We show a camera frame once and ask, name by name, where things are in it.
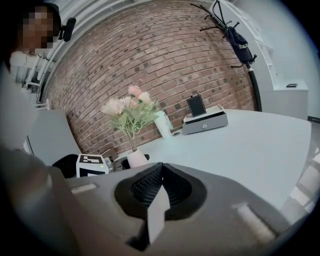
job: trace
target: black and white marker cube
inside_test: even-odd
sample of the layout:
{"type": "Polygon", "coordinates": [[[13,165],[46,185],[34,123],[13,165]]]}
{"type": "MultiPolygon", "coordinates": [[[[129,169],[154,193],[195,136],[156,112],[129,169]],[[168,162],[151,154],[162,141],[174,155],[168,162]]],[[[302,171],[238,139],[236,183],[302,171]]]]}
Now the black and white marker cube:
{"type": "Polygon", "coordinates": [[[77,178],[109,173],[109,168],[100,154],[79,154],[75,166],[77,178]]]}

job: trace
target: white paper tag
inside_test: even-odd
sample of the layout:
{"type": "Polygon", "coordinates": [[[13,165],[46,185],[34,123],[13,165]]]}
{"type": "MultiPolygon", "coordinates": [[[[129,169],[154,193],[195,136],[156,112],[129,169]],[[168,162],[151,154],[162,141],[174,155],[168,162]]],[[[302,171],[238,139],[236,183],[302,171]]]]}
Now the white paper tag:
{"type": "Polygon", "coordinates": [[[164,186],[161,186],[147,210],[149,241],[152,244],[165,227],[165,212],[170,209],[170,201],[164,186]]]}

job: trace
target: red brick wall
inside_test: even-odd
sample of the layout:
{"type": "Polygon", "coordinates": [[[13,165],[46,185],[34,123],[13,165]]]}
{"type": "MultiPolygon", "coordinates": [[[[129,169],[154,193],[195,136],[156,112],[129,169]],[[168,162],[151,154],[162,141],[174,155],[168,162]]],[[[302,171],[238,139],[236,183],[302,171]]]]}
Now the red brick wall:
{"type": "MultiPolygon", "coordinates": [[[[63,109],[83,153],[130,148],[126,136],[108,127],[100,107],[138,85],[180,129],[189,112],[186,99],[200,93],[204,104],[253,110],[253,89],[230,44],[206,13],[188,2],[158,2],[118,13],[90,29],[58,64],[45,98],[63,109]]],[[[159,138],[154,124],[138,137],[159,138]]]]}

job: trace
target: white vase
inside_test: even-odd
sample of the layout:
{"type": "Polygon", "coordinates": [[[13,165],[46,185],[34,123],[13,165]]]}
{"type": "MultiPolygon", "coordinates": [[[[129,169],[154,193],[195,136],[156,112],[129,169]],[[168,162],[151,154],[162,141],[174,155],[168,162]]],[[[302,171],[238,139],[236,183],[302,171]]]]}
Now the white vase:
{"type": "Polygon", "coordinates": [[[139,149],[137,149],[135,152],[129,153],[127,159],[131,168],[144,166],[148,163],[145,155],[139,149]]]}

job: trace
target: white container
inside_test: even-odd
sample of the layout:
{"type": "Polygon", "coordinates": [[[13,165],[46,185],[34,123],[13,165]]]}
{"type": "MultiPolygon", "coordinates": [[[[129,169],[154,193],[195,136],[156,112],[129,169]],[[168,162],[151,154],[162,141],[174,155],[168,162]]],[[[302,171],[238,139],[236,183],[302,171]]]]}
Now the white container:
{"type": "Polygon", "coordinates": [[[144,166],[148,163],[145,155],[139,149],[135,152],[130,152],[127,156],[127,160],[131,168],[144,166]]]}
{"type": "Polygon", "coordinates": [[[154,120],[154,123],[156,127],[158,128],[161,136],[166,139],[171,137],[171,131],[172,124],[169,120],[169,117],[167,117],[166,113],[163,111],[159,111],[156,113],[157,116],[159,116],[156,120],[154,120]]]}

